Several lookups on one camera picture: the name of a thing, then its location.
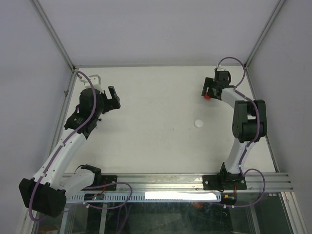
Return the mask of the orange charging case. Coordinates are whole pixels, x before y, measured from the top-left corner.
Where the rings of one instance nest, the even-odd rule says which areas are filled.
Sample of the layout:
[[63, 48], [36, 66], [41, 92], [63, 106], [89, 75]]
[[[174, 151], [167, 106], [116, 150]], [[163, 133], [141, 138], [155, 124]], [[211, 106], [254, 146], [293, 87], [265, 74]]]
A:
[[207, 100], [211, 99], [211, 97], [208, 95], [208, 92], [205, 93], [204, 98], [207, 99]]

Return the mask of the white charging case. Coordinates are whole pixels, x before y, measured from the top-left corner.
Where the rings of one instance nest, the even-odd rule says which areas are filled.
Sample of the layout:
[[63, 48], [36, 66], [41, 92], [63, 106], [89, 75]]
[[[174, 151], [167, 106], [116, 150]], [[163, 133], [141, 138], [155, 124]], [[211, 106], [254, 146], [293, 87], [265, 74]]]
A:
[[195, 126], [196, 128], [202, 128], [202, 127], [203, 127], [203, 121], [202, 121], [201, 119], [196, 119], [196, 120], [194, 121], [194, 126]]

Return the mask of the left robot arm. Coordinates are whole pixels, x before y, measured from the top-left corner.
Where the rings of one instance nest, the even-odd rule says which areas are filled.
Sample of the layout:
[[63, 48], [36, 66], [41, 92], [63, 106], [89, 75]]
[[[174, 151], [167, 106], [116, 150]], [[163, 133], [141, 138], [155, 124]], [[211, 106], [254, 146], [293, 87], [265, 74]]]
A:
[[24, 178], [19, 184], [26, 208], [57, 217], [73, 195], [86, 187], [98, 189], [101, 186], [101, 169], [95, 166], [84, 164], [67, 179], [63, 175], [74, 154], [96, 128], [100, 116], [121, 107], [114, 86], [109, 86], [108, 90], [111, 99], [97, 89], [82, 90], [75, 111], [67, 119], [61, 138], [44, 165], [31, 179]]

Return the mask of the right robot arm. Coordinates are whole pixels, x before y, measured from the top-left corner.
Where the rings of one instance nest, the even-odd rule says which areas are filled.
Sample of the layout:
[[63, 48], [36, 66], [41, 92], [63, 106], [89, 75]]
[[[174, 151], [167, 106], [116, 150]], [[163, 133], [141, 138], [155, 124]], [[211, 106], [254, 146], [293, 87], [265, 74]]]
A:
[[218, 184], [224, 189], [235, 184], [234, 175], [243, 174], [242, 169], [248, 154], [267, 134], [265, 101], [247, 97], [231, 85], [231, 81], [229, 71], [215, 69], [213, 78], [205, 78], [201, 93], [203, 97], [220, 100], [234, 110], [232, 121], [234, 143], [222, 165], [225, 173], [218, 176]]

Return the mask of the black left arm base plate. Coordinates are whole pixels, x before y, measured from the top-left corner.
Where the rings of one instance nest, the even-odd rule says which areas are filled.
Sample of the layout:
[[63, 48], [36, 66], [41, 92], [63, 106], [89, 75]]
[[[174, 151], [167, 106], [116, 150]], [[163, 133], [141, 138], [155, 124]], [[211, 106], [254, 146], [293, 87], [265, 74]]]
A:
[[115, 183], [117, 182], [117, 178], [118, 178], [117, 175], [108, 175], [108, 174], [101, 175], [101, 178], [99, 178], [99, 176], [96, 176], [93, 183], [82, 190], [115, 191], [117, 189], [117, 186], [115, 185]]

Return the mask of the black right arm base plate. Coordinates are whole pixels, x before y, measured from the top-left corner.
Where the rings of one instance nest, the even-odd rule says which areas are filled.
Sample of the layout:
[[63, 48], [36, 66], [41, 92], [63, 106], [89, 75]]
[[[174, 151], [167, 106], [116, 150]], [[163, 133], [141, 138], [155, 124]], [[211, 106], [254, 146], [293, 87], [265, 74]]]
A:
[[246, 190], [247, 183], [245, 177], [241, 174], [234, 175], [203, 175], [202, 176], [204, 190], [217, 190], [223, 192], [225, 190]]

